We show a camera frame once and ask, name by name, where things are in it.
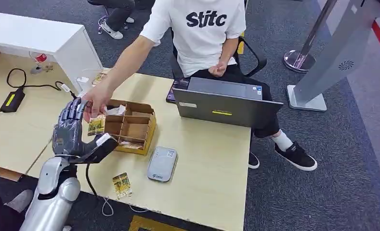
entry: robotic hand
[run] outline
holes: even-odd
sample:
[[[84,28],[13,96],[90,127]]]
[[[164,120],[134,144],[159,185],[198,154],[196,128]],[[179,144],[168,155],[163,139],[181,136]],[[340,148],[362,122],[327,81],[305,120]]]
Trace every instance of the robotic hand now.
[[[96,135],[90,143],[82,142],[82,118],[90,103],[81,98],[69,102],[59,115],[52,135],[52,149],[71,164],[99,163],[118,145],[108,133]]]
[[[52,134],[55,157],[42,166],[31,205],[20,231],[61,231],[80,193],[76,164],[99,163],[117,146],[108,133],[82,141],[83,110],[89,102],[76,98],[59,115]]]

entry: human arm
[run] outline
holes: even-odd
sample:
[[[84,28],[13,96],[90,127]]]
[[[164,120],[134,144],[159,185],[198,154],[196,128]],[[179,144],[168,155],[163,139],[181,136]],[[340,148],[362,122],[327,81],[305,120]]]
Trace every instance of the human arm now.
[[[238,48],[238,37],[227,38],[223,44],[223,52],[217,65],[212,66],[208,71],[216,77],[222,77],[227,69],[230,58]]]
[[[153,46],[160,44],[160,39],[171,25],[169,8],[171,0],[156,0],[149,21],[144,25],[140,36],[120,55],[115,66],[106,79],[85,94],[83,99],[93,102],[87,107],[84,119],[96,118],[104,112],[104,106],[113,92],[127,78],[137,72],[147,58]]]
[[[238,0],[238,2],[234,17],[225,32],[226,40],[223,44],[221,57],[215,66],[209,68],[209,72],[216,77],[224,75],[228,62],[238,48],[238,38],[246,29],[244,1]]]
[[[87,107],[84,113],[86,121],[104,112],[104,105],[110,100],[115,89],[139,70],[154,44],[148,38],[139,36],[122,52],[107,78],[83,96],[84,100],[92,102],[92,106]]]

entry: printed text on t-shirt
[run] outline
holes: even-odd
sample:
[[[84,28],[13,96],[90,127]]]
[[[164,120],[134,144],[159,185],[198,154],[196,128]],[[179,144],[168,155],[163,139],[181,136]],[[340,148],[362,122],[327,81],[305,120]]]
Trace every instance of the printed text on t-shirt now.
[[[189,13],[186,17],[187,19],[187,26],[194,27],[205,27],[205,26],[223,26],[225,25],[225,19],[227,19],[226,14],[217,15],[216,11],[206,11],[204,12],[196,13],[192,12]]]

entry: cardboard organizer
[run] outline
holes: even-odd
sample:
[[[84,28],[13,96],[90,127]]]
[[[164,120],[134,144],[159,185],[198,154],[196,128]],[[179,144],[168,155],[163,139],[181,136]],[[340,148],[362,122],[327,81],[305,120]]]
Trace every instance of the cardboard organizer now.
[[[151,106],[120,100],[110,100],[107,105],[126,107],[124,115],[105,117],[104,131],[119,142],[115,150],[147,155],[156,130],[156,114]]]

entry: portable wifi device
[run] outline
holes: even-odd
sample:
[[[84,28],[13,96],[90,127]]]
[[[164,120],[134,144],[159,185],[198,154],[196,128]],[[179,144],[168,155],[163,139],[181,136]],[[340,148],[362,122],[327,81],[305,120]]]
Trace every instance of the portable wifi device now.
[[[147,169],[147,177],[167,182],[173,174],[177,151],[171,148],[156,147]]]

